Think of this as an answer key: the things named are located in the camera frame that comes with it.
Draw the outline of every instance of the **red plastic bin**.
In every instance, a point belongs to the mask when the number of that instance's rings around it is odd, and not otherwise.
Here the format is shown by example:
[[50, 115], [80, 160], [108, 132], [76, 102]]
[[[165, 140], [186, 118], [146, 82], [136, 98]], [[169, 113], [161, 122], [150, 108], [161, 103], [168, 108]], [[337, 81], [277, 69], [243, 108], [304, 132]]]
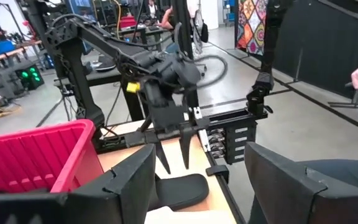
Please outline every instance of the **red plastic bin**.
[[94, 125], [81, 119], [0, 136], [0, 191], [69, 192], [103, 173], [91, 142]]
[[120, 25], [120, 28], [136, 26], [135, 17], [124, 16], [121, 18], [121, 22], [119, 23], [119, 25]]

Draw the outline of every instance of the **black curtain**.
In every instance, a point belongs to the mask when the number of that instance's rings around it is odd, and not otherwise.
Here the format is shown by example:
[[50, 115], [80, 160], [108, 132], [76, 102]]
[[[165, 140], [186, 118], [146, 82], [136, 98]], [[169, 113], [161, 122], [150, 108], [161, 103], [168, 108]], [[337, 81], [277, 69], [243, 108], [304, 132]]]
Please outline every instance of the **black curtain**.
[[317, 0], [297, 1], [280, 30], [274, 67], [292, 77], [299, 69], [299, 80], [351, 97], [344, 85], [358, 67], [358, 20]]
[[349, 96], [344, 85], [358, 67], [358, 20], [316, 1], [309, 12], [300, 80]]

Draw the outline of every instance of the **table edge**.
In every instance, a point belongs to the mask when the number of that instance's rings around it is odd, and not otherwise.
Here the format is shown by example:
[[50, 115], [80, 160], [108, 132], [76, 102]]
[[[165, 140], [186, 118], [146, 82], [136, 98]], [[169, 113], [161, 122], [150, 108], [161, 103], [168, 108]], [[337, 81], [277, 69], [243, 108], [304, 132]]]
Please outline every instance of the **table edge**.
[[[207, 160], [211, 166], [217, 165], [215, 159], [209, 152], [206, 152], [205, 156], [207, 157]], [[224, 180], [223, 176], [215, 175], [215, 178], [218, 181], [219, 186], [221, 187], [222, 193], [224, 195], [224, 198], [226, 199], [227, 204], [229, 205], [230, 211], [234, 217], [234, 221], [236, 221], [237, 224], [246, 224], [247, 222], [242, 215], [240, 208], [236, 200], [234, 199], [233, 194], [231, 193], [229, 186]]]

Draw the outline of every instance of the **patterned tapestry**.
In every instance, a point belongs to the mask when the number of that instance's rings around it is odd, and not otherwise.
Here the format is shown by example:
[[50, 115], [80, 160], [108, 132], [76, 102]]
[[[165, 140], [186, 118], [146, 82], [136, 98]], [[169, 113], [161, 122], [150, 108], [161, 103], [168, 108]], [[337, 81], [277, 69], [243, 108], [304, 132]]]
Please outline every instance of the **patterned tapestry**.
[[250, 54], [264, 54], [265, 18], [268, 0], [238, 0], [237, 48]]

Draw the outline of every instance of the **gray floor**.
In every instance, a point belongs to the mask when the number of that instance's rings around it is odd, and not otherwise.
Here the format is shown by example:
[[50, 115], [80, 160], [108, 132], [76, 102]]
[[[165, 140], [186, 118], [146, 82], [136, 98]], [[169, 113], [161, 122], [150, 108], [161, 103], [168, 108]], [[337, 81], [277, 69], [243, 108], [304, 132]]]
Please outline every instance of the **gray floor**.
[[[210, 32], [210, 41], [213, 44], [238, 57], [245, 57], [245, 53], [233, 50], [233, 37], [233, 27], [223, 27]], [[224, 57], [229, 64], [229, 72], [222, 82], [199, 90], [200, 105], [219, 105], [244, 98], [253, 85], [257, 72], [214, 46], [205, 47], [204, 54], [218, 54]], [[259, 66], [259, 62], [253, 58], [244, 60]], [[208, 72], [205, 79], [214, 77], [222, 67], [215, 61], [206, 63]], [[291, 81], [290, 77], [277, 71], [274, 72], [274, 76], [284, 82]], [[33, 128], [38, 124], [60, 98], [58, 90], [52, 86], [54, 77], [54, 75], [44, 76], [44, 86], [18, 101], [23, 107], [20, 113], [0, 118], [0, 134]], [[324, 104], [328, 101], [349, 101], [349, 99], [302, 82], [292, 84], [292, 87]], [[92, 87], [95, 102], [105, 114], [108, 113], [118, 89], [119, 87], [113, 84]], [[274, 91], [285, 89], [284, 86], [276, 83]], [[351, 123], [294, 92], [268, 96], [266, 104], [274, 110], [274, 114], [271, 114], [268, 119], [259, 121], [257, 129], [259, 144], [295, 161], [334, 158], [358, 159], [358, 128]], [[245, 105], [245, 101], [239, 101], [224, 106], [215, 106], [203, 110], [203, 114], [230, 111], [243, 108]], [[340, 109], [340, 112], [358, 120], [358, 110]], [[61, 104], [44, 125], [57, 124], [66, 120], [67, 116], [63, 104]], [[121, 95], [109, 124], [127, 120], [130, 120], [130, 117], [125, 100]], [[247, 177], [245, 165], [238, 163], [229, 166], [229, 169], [231, 172], [230, 189], [242, 213], [248, 219], [254, 193]]]

